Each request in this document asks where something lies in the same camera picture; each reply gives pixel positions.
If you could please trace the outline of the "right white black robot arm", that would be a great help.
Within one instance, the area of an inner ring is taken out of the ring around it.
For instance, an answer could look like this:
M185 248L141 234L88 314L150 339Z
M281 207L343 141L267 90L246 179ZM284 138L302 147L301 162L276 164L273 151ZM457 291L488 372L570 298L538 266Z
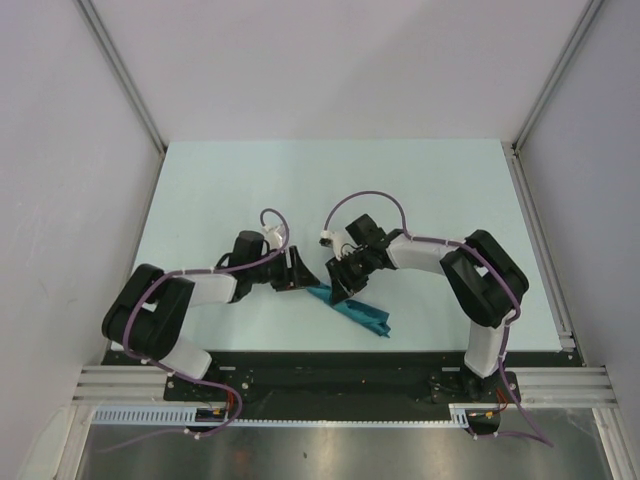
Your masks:
M496 391L494 372L504 357L506 327L520 313L529 281L489 232L476 230L462 242L431 239L403 229L385 232L363 214L344 232L323 230L320 244L334 253L326 262L333 304L363 290L378 270L410 269L444 276L471 320L462 391L473 401L484 401Z

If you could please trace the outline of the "teal satin napkin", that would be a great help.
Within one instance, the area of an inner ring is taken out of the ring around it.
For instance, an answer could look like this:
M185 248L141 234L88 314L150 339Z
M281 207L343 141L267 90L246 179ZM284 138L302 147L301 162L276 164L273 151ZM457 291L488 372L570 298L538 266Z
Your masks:
M373 307L357 300L347 299L337 304L331 303L331 288L326 284L308 287L308 293L334 311L359 324L379 337L389 338L391 328L388 325L390 314L384 310Z

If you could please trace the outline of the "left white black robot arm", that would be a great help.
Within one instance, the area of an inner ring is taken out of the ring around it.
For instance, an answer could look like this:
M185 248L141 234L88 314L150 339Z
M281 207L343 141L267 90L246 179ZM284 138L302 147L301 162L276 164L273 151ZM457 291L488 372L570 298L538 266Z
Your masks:
M212 269L170 275L151 264L139 265L106 313L102 334L140 359L187 376L187 389L207 400L219 392L221 376L210 368L211 354L181 335L187 311L237 303L258 284L287 292L320 281L298 249L286 247L278 234L243 230Z

